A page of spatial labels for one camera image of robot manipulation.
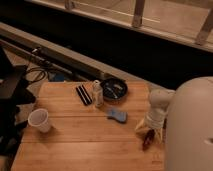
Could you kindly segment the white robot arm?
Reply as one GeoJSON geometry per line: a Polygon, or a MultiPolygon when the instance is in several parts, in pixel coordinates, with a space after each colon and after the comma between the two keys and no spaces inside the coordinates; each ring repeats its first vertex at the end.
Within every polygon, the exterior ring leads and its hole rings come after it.
{"type": "Polygon", "coordinates": [[[164,171],[213,171],[213,76],[186,81],[176,90],[152,89],[150,108],[135,132],[165,140],[164,171]]]}

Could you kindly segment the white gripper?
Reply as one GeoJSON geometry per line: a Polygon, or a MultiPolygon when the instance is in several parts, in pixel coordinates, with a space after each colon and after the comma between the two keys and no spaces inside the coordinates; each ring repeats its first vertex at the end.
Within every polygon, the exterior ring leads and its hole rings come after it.
{"type": "Polygon", "coordinates": [[[157,129],[157,139],[160,143],[163,143],[163,131],[162,128],[164,124],[164,120],[167,116],[167,112],[161,108],[151,108],[145,116],[145,121],[141,120],[135,127],[136,132],[140,132],[144,128],[146,128],[146,124],[148,127],[152,129],[157,129]]]}

